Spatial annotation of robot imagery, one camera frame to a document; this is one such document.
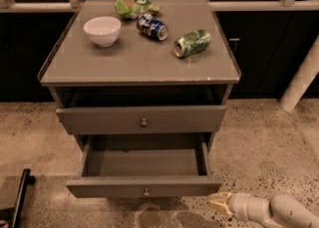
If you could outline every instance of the bowl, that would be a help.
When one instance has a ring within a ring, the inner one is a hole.
[[[110,47],[120,36],[121,21],[115,17],[97,17],[88,21],[83,29],[92,42]]]

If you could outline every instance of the can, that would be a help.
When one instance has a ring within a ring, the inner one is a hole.
[[[179,37],[173,43],[173,49],[178,57],[185,58],[204,51],[209,47],[210,41],[210,34],[203,29],[199,29]]]
[[[168,27],[151,14],[144,14],[137,22],[138,29],[150,38],[163,41],[168,35]]]

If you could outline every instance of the cabinet handle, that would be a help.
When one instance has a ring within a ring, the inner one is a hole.
[[[147,127],[149,125],[149,123],[145,118],[142,118],[140,125],[141,125],[141,127]]]
[[[145,196],[145,197],[150,196],[150,193],[149,193],[149,189],[148,189],[148,188],[145,189],[145,191],[144,191],[144,193],[143,193],[143,196]]]

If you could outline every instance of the chip bag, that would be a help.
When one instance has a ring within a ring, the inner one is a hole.
[[[137,19],[146,12],[154,14],[160,10],[149,0],[116,0],[115,7],[121,19]]]

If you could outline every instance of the floor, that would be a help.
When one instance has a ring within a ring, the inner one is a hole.
[[[319,100],[292,113],[277,100],[230,100],[209,154],[220,191],[294,196],[319,216]],[[20,227],[261,227],[211,209],[206,197],[74,197],[65,183],[78,174],[81,152],[55,115],[53,103],[0,104],[0,208],[15,202],[30,168]]]

